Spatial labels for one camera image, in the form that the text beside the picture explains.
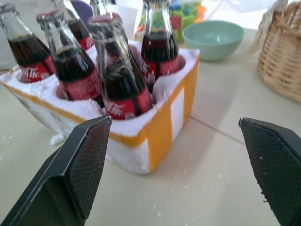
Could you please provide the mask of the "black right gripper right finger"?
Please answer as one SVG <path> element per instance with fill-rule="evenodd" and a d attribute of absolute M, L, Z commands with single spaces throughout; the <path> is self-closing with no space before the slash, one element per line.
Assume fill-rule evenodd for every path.
<path fill-rule="evenodd" d="M 301 224 L 301 139 L 273 123 L 240 118 L 254 176 L 277 221 Z"/>

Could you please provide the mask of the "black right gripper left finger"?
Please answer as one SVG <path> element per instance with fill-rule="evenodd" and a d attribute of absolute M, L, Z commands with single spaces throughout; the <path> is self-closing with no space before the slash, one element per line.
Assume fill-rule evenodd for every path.
<path fill-rule="evenodd" d="M 2 221 L 3 226 L 83 226 L 102 177 L 110 116 L 77 125 L 51 154 Z"/>

